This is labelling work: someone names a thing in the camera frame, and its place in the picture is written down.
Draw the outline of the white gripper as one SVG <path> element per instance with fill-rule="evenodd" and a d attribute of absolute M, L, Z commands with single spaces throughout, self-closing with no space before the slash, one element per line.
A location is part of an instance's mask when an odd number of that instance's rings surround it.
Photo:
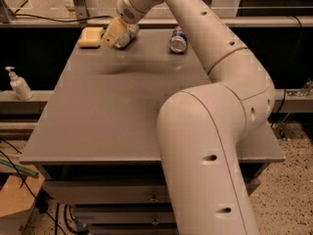
<path fill-rule="evenodd" d="M 112 47 L 128 28 L 127 24 L 138 23 L 152 7 L 162 2 L 163 0 L 117 0 L 116 12 L 119 17 L 109 23 L 103 36 L 103 44 Z"/>

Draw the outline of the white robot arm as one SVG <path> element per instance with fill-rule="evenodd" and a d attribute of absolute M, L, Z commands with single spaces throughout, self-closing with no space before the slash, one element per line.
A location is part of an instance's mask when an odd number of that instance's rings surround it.
<path fill-rule="evenodd" d="M 208 75 L 160 108 L 156 133 L 180 235 L 259 235 L 237 144 L 263 125 L 274 83 L 243 41 L 202 0 L 118 0 L 104 43 L 166 3 Z"/>

